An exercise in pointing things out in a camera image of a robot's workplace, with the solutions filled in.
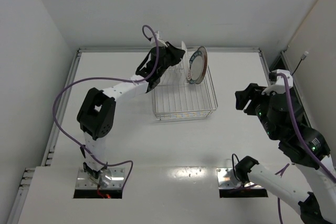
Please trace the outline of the white plate with teal rim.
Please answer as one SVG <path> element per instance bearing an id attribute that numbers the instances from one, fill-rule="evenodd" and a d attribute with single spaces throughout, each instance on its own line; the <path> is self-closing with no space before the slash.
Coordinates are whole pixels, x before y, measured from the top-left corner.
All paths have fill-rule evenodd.
<path id="1" fill-rule="evenodd" d="M 190 68 L 189 68 L 189 60 L 188 60 L 188 51 L 187 51 L 187 46 L 184 43 L 184 41 L 181 41 L 181 48 L 182 48 L 182 50 L 184 50 L 184 56 L 182 58 L 182 62 L 183 62 L 183 70 L 184 70 L 185 80 L 186 80 L 186 82 L 189 82 Z"/>

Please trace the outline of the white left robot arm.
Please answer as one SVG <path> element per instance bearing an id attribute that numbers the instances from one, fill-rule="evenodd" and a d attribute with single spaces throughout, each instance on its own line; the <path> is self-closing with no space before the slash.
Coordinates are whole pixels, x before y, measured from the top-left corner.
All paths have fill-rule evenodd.
<path id="1" fill-rule="evenodd" d="M 116 86 L 98 90 L 91 88 L 79 110 L 77 121 L 85 137 L 89 151 L 84 154 L 84 171 L 91 178 L 99 180 L 107 169 L 104 157 L 106 136 L 112 129 L 115 108 L 138 95 L 153 90 L 169 67 L 178 65 L 185 50 L 167 43 L 166 46 L 152 48 L 130 78 L 130 82 L 121 82 Z"/>

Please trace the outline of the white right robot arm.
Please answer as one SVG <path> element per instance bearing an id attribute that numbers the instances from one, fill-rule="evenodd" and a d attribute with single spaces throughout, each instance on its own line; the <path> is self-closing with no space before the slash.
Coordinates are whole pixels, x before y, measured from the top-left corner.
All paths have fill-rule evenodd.
<path id="1" fill-rule="evenodd" d="M 264 85 L 256 83 L 261 72 L 253 58 L 215 56 L 199 47 L 184 58 L 184 70 L 191 87 L 203 80 L 209 70 L 215 72 L 215 85 L 223 110 L 209 125 L 188 126 L 183 132 L 171 131 L 170 138 L 199 152 L 203 161 L 217 165 L 225 154 L 232 155 L 228 178 L 233 183 L 231 196 L 260 185 L 296 210 L 304 223 L 335 223 L 335 169 L 328 144 L 318 131 L 302 123 L 303 107 L 292 95 L 292 73 L 274 70 L 264 76 Z M 234 154 L 236 147 L 245 156 Z M 274 151 L 283 153 L 310 185 L 311 191 L 293 188 L 272 174 L 251 154 L 268 155 L 277 163 Z"/>

